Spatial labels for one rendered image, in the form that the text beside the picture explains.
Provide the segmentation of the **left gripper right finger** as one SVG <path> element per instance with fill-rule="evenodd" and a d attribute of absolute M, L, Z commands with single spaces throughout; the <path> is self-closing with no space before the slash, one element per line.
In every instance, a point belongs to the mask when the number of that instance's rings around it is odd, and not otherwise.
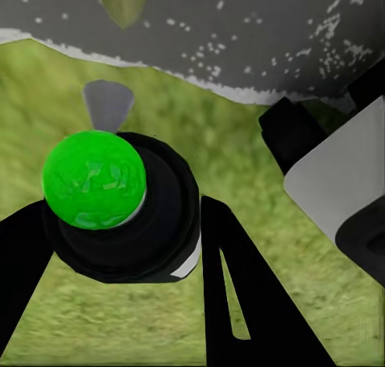
<path fill-rule="evenodd" d="M 232 210 L 201 203 L 207 367 L 336 367 Z M 220 249 L 251 339 L 232 333 Z"/>

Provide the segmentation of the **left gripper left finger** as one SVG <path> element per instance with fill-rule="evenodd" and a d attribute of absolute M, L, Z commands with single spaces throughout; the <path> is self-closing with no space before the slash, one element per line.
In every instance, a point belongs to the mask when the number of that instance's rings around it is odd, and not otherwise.
<path fill-rule="evenodd" d="M 42 209 L 36 201 L 0 222 L 0 357 L 55 252 Z"/>

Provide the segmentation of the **insectifuge atomizer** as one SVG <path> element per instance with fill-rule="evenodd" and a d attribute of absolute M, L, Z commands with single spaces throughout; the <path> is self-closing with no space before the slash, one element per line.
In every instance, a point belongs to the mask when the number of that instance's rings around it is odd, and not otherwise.
<path fill-rule="evenodd" d="M 43 224 L 58 257 L 106 284 L 166 284 L 200 258 L 202 203 L 188 162 L 166 142 L 117 131 L 136 101 L 128 85 L 86 84 L 94 131 L 66 137 L 43 168 Z"/>

